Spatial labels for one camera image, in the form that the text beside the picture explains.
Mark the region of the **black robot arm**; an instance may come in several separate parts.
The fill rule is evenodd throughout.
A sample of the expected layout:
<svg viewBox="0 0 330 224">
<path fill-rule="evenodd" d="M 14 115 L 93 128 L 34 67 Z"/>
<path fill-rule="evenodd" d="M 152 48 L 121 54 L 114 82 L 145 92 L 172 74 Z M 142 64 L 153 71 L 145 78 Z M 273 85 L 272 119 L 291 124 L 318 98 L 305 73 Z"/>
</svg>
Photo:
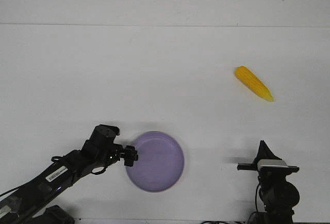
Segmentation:
<svg viewBox="0 0 330 224">
<path fill-rule="evenodd" d="M 239 163 L 237 169 L 258 173 L 255 197 L 262 201 L 264 211 L 259 211 L 255 203 L 247 223 L 293 223 L 293 208 L 299 203 L 300 194 L 286 177 L 299 172 L 299 167 L 287 165 L 261 140 L 253 162 Z"/>
<path fill-rule="evenodd" d="M 138 152 L 133 146 L 114 143 L 119 134 L 118 127 L 100 124 L 80 150 L 52 157 L 52 164 L 42 173 L 5 193 L 1 223 L 75 223 L 61 207 L 47 204 L 78 180 L 89 174 L 100 175 L 121 159 L 125 166 L 133 166 Z"/>
</svg>

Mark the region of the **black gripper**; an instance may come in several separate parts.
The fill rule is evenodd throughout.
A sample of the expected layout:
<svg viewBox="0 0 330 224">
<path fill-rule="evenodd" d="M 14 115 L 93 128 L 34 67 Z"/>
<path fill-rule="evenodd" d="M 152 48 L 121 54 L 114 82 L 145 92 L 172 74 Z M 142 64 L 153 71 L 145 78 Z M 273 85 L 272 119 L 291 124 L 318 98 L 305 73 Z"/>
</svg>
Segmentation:
<svg viewBox="0 0 330 224">
<path fill-rule="evenodd" d="M 117 126 L 100 124 L 96 126 L 89 138 L 89 143 L 93 147 L 93 157 L 96 166 L 110 166 L 121 160 L 123 146 L 114 143 L 120 129 Z M 137 150 L 134 146 L 127 145 L 123 155 L 124 166 L 132 167 L 138 160 Z"/>
<path fill-rule="evenodd" d="M 237 170 L 246 170 L 246 171 L 257 171 L 257 163 L 261 159 L 275 159 L 281 160 L 278 156 L 276 156 L 270 148 L 267 146 L 264 140 L 259 142 L 258 152 L 257 155 L 252 163 L 238 163 Z M 258 172 L 259 181 L 266 181 L 271 177 L 271 174 L 274 172 Z"/>
</svg>

